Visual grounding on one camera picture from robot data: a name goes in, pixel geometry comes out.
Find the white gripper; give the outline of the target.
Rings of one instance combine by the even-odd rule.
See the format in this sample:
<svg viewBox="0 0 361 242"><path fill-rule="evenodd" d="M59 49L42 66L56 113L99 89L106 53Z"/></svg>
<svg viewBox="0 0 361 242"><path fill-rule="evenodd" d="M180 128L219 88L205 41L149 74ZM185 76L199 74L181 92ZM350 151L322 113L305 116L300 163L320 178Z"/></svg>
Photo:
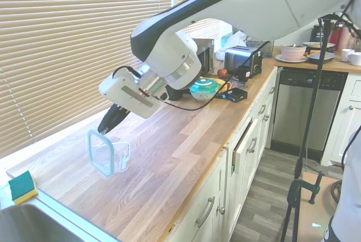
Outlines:
<svg viewBox="0 0 361 242"><path fill-rule="evenodd" d="M108 76L99 85L103 97L113 102L102 118L98 132L106 135L120 124L130 112L142 118L150 118L160 107L160 102L152 96L145 96L140 86L129 73Z"/></svg>

